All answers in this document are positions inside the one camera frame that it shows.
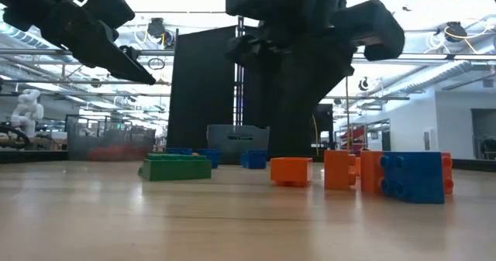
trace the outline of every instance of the white robot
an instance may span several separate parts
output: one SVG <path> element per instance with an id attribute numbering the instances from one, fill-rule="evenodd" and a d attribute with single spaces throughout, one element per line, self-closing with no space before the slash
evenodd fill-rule
<path id="1" fill-rule="evenodd" d="M 38 90 L 24 90 L 17 98 L 17 107 L 10 118 L 11 126 L 24 128 L 24 133 L 28 138 L 36 135 L 36 121 L 43 118 L 43 106 L 38 104 L 40 95 Z"/>

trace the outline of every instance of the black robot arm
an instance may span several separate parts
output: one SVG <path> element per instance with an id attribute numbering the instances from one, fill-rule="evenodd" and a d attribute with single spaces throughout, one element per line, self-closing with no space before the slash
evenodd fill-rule
<path id="1" fill-rule="evenodd" d="M 120 79 L 155 84 L 132 47 L 114 44 L 117 28 L 135 16 L 124 0 L 87 0 L 83 6 L 73 0 L 0 2 L 6 5 L 4 22 L 22 31 L 37 26 L 44 39 L 69 49 L 82 64 L 103 67 Z"/>

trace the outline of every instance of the toy brick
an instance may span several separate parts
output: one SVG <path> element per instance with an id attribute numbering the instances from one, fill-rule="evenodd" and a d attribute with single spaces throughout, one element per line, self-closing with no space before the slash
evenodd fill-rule
<path id="1" fill-rule="evenodd" d="M 190 156 L 187 160 L 177 157 L 166 156 L 166 160 L 144 160 L 142 177 L 150 181 L 196 180 L 212 177 L 212 165 L 206 157 Z"/>
<path id="2" fill-rule="evenodd" d="M 249 150 L 241 154 L 241 166 L 248 169 L 267 168 L 267 151 Z"/>
<path id="3" fill-rule="evenodd" d="M 324 154 L 324 186 L 326 189 L 350 189 L 356 182 L 355 173 L 350 167 L 355 165 L 355 156 L 348 155 L 347 151 L 326 150 Z"/>
<path id="4" fill-rule="evenodd" d="M 383 152 L 362 151 L 360 153 L 360 188 L 364 194 L 380 195 L 384 170 L 381 167 Z"/>
<path id="5" fill-rule="evenodd" d="M 212 162 L 212 169 L 219 167 L 220 151 L 218 149 L 199 149 L 200 156 L 206 156 Z"/>
<path id="6" fill-rule="evenodd" d="M 307 187 L 312 180 L 312 164 L 312 158 L 273 158 L 270 160 L 270 180 L 281 187 Z"/>
<path id="7" fill-rule="evenodd" d="M 455 186 L 453 182 L 453 160 L 451 159 L 451 153 L 441 153 L 443 158 L 443 184 L 444 184 L 444 194 L 453 194 L 453 188 Z"/>
<path id="8" fill-rule="evenodd" d="M 360 167 L 361 167 L 361 158 L 359 157 L 356 157 L 355 158 L 355 165 L 354 166 L 351 166 L 352 167 L 352 171 L 356 174 L 357 177 L 360 176 Z"/>
<path id="9" fill-rule="evenodd" d="M 384 153 L 382 191 L 405 202 L 443 204 L 441 161 L 440 153 Z"/>

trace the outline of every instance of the gray bin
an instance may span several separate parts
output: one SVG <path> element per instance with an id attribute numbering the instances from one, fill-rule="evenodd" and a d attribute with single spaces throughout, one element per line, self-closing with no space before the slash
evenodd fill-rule
<path id="1" fill-rule="evenodd" d="M 270 129 L 254 125 L 209 125 L 209 149 L 221 152 L 221 164 L 239 164 L 241 154 L 252 149 L 267 150 Z"/>

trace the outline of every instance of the white wall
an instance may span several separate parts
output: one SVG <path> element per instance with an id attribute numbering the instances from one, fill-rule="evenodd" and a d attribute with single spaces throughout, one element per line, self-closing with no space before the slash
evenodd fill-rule
<path id="1" fill-rule="evenodd" d="M 377 132 L 377 139 L 372 139 L 371 134 L 368 133 L 367 148 L 369 150 L 382 150 L 382 132 Z"/>
<path id="2" fill-rule="evenodd" d="M 423 132 L 432 129 L 431 150 L 438 150 L 436 101 L 434 89 L 424 94 L 411 95 L 409 101 L 389 101 L 382 112 L 364 112 L 353 122 L 378 122 L 389 119 L 391 123 L 391 150 L 425 150 Z"/>
<path id="3" fill-rule="evenodd" d="M 436 93 L 439 148 L 453 158 L 474 160 L 472 109 L 496 109 L 492 93 L 438 91 Z"/>

